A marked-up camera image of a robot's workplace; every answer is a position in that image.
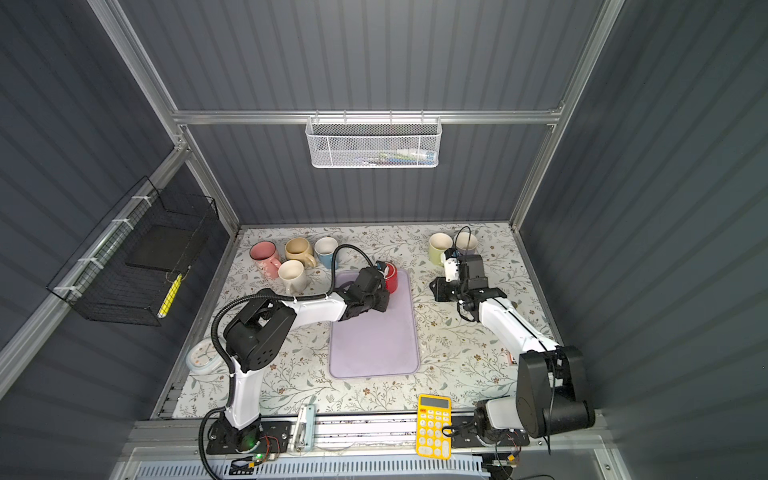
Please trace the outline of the red mug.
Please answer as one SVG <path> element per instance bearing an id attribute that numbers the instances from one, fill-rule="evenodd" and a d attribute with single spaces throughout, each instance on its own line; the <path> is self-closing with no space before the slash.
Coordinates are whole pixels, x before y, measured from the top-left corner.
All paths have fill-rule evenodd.
<path id="1" fill-rule="evenodd" d="M 398 269 L 393 263 L 389 263 L 392 266 L 392 272 L 388 278 L 384 278 L 384 281 L 386 290 L 390 294 L 393 294 L 398 288 Z"/>

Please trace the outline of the green mug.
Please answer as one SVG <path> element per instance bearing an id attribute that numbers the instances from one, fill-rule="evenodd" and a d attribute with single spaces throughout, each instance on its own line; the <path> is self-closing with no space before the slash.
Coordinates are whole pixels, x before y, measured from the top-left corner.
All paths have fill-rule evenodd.
<path id="1" fill-rule="evenodd" d="M 453 239 L 446 233 L 438 232 L 429 237 L 428 258 L 436 265 L 442 266 L 445 261 L 445 252 L 453 246 Z"/>

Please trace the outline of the lavender mug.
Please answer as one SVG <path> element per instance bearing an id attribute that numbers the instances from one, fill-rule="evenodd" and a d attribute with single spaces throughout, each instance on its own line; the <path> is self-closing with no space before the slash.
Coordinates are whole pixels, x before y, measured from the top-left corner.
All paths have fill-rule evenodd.
<path id="1" fill-rule="evenodd" d="M 478 238 L 468 230 L 461 231 L 455 236 L 455 248 L 462 255 L 475 254 L 478 245 Z"/>

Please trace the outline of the blue mug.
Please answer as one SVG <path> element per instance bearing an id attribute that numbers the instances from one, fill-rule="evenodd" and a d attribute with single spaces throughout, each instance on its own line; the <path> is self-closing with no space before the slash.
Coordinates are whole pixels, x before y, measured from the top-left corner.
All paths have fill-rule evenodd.
<path id="1" fill-rule="evenodd" d="M 337 261 L 334 259 L 334 252 L 338 248 L 339 243 L 333 237 L 322 237 L 315 242 L 314 252 L 321 265 L 326 269 L 332 269 L 337 265 Z"/>

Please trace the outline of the white mug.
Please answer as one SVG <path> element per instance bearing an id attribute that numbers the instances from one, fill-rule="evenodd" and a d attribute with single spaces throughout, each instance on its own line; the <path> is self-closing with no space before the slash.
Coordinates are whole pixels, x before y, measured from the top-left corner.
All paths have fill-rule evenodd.
<path id="1" fill-rule="evenodd" d="M 287 260 L 278 269 L 278 276 L 283 282 L 288 296 L 300 296 L 308 287 L 304 264 L 299 260 Z"/>

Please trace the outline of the beige speckled mug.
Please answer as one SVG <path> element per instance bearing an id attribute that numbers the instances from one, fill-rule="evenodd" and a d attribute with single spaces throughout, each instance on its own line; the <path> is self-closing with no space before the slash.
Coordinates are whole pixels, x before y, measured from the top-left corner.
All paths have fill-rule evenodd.
<path id="1" fill-rule="evenodd" d="M 305 268 L 317 267 L 312 245 L 306 238 L 297 237 L 289 240 L 285 244 L 285 256 L 287 260 L 301 262 Z"/>

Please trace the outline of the pink ghost mug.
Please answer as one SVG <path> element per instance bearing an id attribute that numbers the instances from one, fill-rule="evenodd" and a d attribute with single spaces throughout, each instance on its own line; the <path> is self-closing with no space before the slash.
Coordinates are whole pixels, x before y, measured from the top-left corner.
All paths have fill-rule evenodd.
<path id="1" fill-rule="evenodd" d="M 278 278 L 282 262 L 275 243 L 260 241 L 250 248 L 249 255 L 267 279 L 274 280 Z"/>

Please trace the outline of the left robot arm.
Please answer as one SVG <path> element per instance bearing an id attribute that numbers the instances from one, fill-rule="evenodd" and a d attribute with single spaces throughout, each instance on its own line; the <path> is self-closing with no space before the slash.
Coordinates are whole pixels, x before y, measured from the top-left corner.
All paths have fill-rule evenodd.
<path id="1" fill-rule="evenodd" d="M 366 265 L 341 285 L 336 273 L 321 294 L 279 295 L 270 288 L 227 303 L 214 316 L 210 339 L 228 376 L 228 398 L 204 416 L 199 448 L 222 447 L 226 453 L 251 453 L 266 448 L 259 395 L 265 369 L 277 358 L 288 334 L 315 322 L 341 322 L 368 311 L 387 310 L 387 267 L 364 254 Z M 211 416 L 218 418 L 212 425 Z"/>

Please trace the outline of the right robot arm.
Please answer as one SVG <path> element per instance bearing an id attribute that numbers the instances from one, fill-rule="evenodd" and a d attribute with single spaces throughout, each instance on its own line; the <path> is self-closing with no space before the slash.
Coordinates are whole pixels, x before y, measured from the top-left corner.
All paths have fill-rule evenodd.
<path id="1" fill-rule="evenodd" d="M 520 430 L 549 440 L 555 434 L 589 429 L 596 422 L 584 357 L 574 346 L 547 338 L 499 288 L 489 286 L 483 259 L 445 253 L 444 275 L 429 288 L 437 302 L 452 302 L 459 317 L 492 332 L 517 365 L 512 396 L 481 400 L 474 409 L 474 431 L 485 443 L 495 443 Z"/>

